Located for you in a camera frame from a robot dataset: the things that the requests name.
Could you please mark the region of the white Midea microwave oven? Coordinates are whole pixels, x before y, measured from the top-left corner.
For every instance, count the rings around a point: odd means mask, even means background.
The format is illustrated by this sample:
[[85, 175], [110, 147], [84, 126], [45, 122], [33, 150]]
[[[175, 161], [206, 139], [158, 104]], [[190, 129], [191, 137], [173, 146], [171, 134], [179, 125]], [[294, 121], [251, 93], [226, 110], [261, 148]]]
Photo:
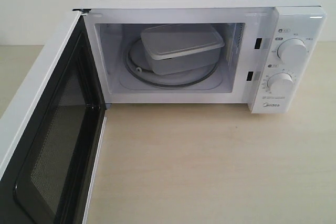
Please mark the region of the white Midea microwave oven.
[[[315, 0], [82, 0], [85, 24], [104, 101], [112, 103], [243, 103], [252, 113], [284, 113], [320, 35], [326, 14]], [[131, 74], [123, 52], [144, 29], [168, 24], [211, 24], [225, 43], [217, 70], [205, 81], [159, 89]], [[302, 60], [283, 62], [278, 47], [304, 42]], [[288, 73], [292, 90], [272, 94], [268, 79]]]

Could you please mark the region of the lower white timer knob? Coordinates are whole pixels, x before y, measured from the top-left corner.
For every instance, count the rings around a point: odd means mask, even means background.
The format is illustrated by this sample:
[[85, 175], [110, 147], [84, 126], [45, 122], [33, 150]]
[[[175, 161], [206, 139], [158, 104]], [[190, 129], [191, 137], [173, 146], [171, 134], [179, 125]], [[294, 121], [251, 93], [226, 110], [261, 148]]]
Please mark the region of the lower white timer knob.
[[272, 94], [287, 94], [293, 88], [293, 80], [288, 73], [277, 73], [268, 79], [267, 87]]

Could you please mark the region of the white microwave door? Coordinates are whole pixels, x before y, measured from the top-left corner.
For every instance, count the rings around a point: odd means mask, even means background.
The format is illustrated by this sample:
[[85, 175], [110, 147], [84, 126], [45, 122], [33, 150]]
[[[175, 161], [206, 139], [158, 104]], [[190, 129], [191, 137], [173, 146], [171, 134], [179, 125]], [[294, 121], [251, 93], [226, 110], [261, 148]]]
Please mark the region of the white microwave door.
[[1, 223], [85, 223], [106, 123], [85, 24], [74, 9], [1, 117]]

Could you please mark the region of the glass turntable plate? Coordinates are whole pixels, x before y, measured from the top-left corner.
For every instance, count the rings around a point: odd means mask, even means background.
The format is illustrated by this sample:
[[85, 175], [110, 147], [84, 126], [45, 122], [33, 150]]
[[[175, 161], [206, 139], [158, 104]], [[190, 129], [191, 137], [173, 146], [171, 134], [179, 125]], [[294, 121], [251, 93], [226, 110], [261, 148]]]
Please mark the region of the glass turntable plate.
[[196, 75], [200, 69], [182, 71], [178, 73], [158, 75], [149, 67], [137, 64], [134, 59], [145, 60], [145, 49], [141, 38], [131, 41], [123, 52], [123, 64], [128, 73], [139, 81], [159, 89], [180, 89], [199, 84], [208, 79], [218, 68], [220, 61], [201, 67], [203, 74]]

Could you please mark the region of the upper white control knob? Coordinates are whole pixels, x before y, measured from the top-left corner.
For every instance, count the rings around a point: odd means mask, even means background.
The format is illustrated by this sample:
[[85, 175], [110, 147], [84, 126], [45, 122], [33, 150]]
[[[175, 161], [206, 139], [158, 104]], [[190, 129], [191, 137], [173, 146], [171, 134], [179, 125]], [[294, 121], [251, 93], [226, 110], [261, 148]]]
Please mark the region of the upper white control knob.
[[277, 55], [283, 62], [302, 60], [307, 54], [304, 42], [297, 38], [284, 41], [277, 49]]

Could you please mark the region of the white plastic lidded container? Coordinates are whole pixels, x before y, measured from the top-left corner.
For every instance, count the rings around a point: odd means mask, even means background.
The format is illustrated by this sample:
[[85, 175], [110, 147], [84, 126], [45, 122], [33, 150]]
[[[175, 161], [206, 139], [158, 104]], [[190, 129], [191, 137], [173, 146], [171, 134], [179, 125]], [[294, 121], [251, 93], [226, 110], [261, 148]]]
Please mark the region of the white plastic lidded container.
[[211, 24], [168, 24], [142, 30], [141, 41], [151, 70], [167, 75], [218, 62], [225, 43]]

